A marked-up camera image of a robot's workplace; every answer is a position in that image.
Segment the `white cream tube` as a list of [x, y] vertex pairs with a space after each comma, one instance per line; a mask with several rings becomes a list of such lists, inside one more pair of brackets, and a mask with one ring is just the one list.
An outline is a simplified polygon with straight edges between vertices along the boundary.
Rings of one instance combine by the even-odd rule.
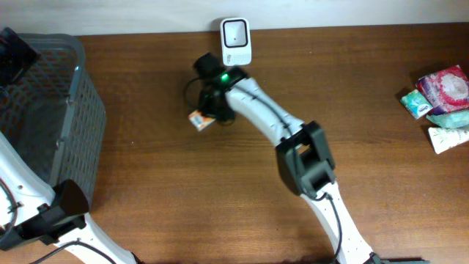
[[468, 141], [468, 126], [461, 128], [429, 128], [428, 132], [433, 149], [437, 154]]

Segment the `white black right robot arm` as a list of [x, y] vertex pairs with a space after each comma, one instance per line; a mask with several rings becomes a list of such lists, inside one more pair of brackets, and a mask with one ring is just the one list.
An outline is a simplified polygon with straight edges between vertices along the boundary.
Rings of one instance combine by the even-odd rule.
[[312, 209], [334, 250], [334, 263], [378, 263], [341, 197], [336, 163], [324, 130], [291, 115], [241, 67], [226, 67], [207, 53], [193, 64], [202, 83], [197, 110], [218, 122], [241, 114], [274, 146], [285, 186]]

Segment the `small green tissue packet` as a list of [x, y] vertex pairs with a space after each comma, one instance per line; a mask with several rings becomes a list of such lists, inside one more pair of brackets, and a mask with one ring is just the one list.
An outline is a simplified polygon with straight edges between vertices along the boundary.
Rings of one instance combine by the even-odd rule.
[[433, 105], [417, 89], [403, 96], [400, 102], [415, 120], [433, 110]]

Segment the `green wet wipes pack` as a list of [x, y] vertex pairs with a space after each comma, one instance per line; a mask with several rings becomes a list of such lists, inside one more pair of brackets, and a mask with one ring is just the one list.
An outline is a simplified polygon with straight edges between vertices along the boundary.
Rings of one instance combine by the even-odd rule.
[[427, 115], [426, 118], [441, 128], [462, 128], [468, 126], [468, 110], [448, 114]]

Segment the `orange tissue packet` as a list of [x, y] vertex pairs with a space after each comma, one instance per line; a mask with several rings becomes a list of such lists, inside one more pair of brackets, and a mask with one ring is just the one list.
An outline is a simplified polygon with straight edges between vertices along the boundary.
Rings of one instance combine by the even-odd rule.
[[192, 111], [188, 115], [188, 119], [197, 131], [203, 131], [216, 121], [213, 117], [204, 116], [199, 110]]

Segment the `red purple tissue pack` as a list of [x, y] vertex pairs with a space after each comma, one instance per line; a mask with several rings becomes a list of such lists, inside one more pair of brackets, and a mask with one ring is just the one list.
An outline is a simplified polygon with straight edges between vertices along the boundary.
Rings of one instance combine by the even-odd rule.
[[416, 88], [431, 103], [434, 115], [468, 109], [468, 77], [459, 65], [421, 77]]

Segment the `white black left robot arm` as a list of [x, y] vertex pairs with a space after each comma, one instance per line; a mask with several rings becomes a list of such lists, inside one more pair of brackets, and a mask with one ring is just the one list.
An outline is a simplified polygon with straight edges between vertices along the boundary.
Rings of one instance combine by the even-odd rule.
[[1, 31], [1, 250], [39, 241], [84, 263], [137, 263], [90, 207], [106, 109], [68, 34]]

